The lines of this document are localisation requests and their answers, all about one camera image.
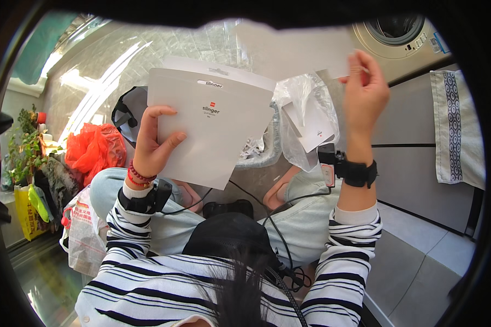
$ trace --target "washing machine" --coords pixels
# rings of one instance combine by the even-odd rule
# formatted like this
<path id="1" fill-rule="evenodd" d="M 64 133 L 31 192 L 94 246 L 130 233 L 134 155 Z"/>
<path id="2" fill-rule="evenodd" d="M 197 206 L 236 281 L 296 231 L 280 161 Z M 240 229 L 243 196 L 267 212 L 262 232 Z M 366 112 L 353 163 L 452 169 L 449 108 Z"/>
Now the washing machine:
<path id="1" fill-rule="evenodd" d="M 449 63 L 451 52 L 431 22 L 420 15 L 375 18 L 352 25 L 354 47 L 373 55 L 386 81 L 398 82 L 415 73 Z"/>

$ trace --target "white plastic bag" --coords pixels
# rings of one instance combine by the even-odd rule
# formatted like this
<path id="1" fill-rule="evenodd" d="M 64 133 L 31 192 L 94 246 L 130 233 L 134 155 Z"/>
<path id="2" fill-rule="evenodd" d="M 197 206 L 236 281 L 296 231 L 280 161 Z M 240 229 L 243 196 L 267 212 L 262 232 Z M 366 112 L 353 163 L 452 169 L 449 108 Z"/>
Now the white plastic bag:
<path id="1" fill-rule="evenodd" d="M 315 73 L 291 77 L 276 83 L 273 100 L 280 111 L 280 137 L 284 157 L 302 170 L 311 171 L 318 164 L 317 151 L 315 149 L 309 153 L 305 152 L 291 126 L 290 118 L 281 108 L 292 102 L 298 118 L 294 123 L 300 126 L 305 126 L 304 117 L 307 110 L 322 110 L 334 131 L 333 137 L 327 139 L 324 144 L 338 143 L 340 139 L 338 118 L 326 84 Z"/>
<path id="2" fill-rule="evenodd" d="M 89 199 L 90 187 L 84 188 L 73 199 L 69 230 L 69 266 L 79 273 L 96 277 L 106 256 L 108 226 L 92 209 Z"/>

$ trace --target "black hair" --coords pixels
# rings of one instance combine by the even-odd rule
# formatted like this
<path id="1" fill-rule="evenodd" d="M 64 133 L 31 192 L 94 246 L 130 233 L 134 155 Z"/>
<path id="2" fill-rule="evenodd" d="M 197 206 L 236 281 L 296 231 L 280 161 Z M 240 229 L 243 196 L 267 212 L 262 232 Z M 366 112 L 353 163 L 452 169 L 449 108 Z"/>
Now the black hair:
<path id="1" fill-rule="evenodd" d="M 216 303 L 212 308 L 218 327 L 269 326 L 267 310 L 262 305 L 262 278 L 268 266 L 264 256 L 250 255 L 249 252 L 232 252 L 226 271 L 212 269 Z M 206 299 L 211 297 L 203 289 Z"/>

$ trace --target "hand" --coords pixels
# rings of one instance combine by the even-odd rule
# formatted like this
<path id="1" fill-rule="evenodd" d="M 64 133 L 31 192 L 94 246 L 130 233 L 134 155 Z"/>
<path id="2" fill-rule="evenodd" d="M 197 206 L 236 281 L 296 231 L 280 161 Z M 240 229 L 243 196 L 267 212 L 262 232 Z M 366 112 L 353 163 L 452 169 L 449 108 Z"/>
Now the hand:
<path id="1" fill-rule="evenodd" d="M 347 83 L 343 101 L 347 135 L 370 140 L 375 122 L 389 100 L 389 87 L 380 66 L 367 53 L 356 50 L 349 55 L 349 66 L 350 76 L 340 78 Z"/>
<path id="2" fill-rule="evenodd" d="M 187 138 L 185 133 L 175 132 L 164 143 L 158 144 L 158 117 L 162 114 L 174 115 L 176 110 L 170 106 L 148 107 L 140 122 L 133 167 L 144 177 L 160 173 L 173 150 Z"/>

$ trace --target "yellow bag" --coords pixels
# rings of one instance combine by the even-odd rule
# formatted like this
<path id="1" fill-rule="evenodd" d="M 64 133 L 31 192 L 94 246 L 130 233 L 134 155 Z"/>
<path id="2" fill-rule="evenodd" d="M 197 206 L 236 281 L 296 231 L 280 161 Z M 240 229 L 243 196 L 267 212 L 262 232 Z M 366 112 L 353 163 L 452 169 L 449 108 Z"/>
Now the yellow bag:
<path id="1" fill-rule="evenodd" d="M 47 232 L 49 224 L 42 220 L 29 201 L 29 186 L 14 187 L 14 203 L 17 208 L 18 220 L 22 226 L 23 236 L 31 241 Z"/>

